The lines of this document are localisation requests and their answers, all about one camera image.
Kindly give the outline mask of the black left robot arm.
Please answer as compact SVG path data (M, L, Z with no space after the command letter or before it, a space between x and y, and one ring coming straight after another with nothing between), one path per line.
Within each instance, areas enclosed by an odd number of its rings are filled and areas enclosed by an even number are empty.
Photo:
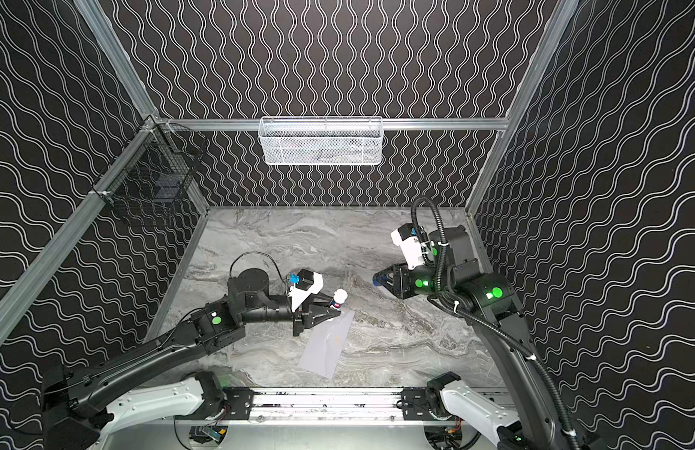
M43 446L86 449L116 418L109 404L130 389L243 339L247 324L285 322L298 336L339 317L348 298L343 289L325 294L321 274L307 269L289 275L286 285L283 294L271 294L268 274L246 269L229 279L221 299L188 311L155 339L92 367L50 369L40 394Z

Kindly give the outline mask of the blue white glue stick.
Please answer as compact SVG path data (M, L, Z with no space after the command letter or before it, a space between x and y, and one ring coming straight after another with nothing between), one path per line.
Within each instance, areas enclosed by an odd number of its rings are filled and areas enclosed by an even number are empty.
M333 294L330 307L340 310L348 299L348 293L344 289L337 289Z

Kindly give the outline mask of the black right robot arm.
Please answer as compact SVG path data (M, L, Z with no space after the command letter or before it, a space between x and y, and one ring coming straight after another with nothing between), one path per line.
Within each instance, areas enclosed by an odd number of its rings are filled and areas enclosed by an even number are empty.
M435 418L456 418L498 449L604 449L569 412L527 330L522 302L509 281L482 262L469 229L391 233L405 258L375 273L375 285L405 300L425 297L472 327L486 346L514 403L498 405L448 372L430 381L426 405Z

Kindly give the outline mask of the white envelope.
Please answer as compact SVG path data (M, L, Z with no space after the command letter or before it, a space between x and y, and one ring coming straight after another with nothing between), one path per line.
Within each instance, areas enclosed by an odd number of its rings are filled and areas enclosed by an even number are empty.
M349 310L339 317L318 325L310 332L298 367L326 379L332 379L348 340L355 312Z

